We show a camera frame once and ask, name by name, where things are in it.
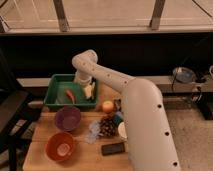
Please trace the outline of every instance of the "gray object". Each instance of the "gray object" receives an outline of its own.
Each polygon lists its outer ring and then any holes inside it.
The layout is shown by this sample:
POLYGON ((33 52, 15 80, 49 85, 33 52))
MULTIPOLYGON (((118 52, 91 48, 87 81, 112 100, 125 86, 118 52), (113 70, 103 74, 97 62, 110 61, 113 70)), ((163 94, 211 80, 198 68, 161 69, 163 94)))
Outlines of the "gray object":
POLYGON ((173 70, 174 78, 181 83, 191 83, 196 79, 194 71, 185 67, 177 67, 173 70))

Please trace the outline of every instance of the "black phone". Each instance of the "black phone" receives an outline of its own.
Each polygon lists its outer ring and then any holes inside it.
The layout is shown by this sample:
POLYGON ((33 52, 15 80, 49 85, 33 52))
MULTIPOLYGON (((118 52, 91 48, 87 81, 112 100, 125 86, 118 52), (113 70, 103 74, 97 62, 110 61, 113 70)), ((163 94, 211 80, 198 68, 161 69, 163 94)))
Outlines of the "black phone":
POLYGON ((102 145, 101 152, 103 156, 110 155, 110 154, 123 153, 125 152, 125 145, 123 142, 102 145))

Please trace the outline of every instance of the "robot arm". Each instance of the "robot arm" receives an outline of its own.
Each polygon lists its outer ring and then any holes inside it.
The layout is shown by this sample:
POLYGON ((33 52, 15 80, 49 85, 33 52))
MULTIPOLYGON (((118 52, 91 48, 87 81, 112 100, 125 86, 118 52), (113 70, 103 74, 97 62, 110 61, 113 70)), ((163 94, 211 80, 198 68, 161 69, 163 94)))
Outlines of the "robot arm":
POLYGON ((135 171, 181 171, 160 90, 146 79, 97 65, 94 51, 72 59, 76 81, 86 86, 91 77, 122 95, 121 105, 130 156, 135 171))

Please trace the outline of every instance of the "black cable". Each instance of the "black cable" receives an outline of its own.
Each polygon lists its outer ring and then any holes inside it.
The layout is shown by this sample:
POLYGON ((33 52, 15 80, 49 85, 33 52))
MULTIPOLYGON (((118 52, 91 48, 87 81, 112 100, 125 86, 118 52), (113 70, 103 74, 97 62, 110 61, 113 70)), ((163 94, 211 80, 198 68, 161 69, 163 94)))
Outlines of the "black cable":
POLYGON ((0 9, 8 2, 8 0, 4 0, 1 4, 0 4, 0 9))
POLYGON ((194 2, 195 5, 197 5, 204 13, 206 13, 206 15, 213 19, 213 16, 208 11, 206 11, 196 0, 192 0, 192 2, 194 2))

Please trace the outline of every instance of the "green tray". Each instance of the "green tray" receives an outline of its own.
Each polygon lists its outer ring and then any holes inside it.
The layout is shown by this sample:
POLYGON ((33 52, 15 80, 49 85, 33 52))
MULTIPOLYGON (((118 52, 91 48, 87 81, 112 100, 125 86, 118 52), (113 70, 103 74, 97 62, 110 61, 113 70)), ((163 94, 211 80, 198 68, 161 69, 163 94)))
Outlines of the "green tray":
POLYGON ((98 100, 98 82, 95 81, 94 99, 87 100, 81 86, 73 82, 74 74, 55 74, 52 76, 44 99, 45 106, 50 109, 59 109, 63 106, 76 106, 82 108, 94 108, 98 100), (72 90, 75 103, 67 97, 66 90, 72 90))

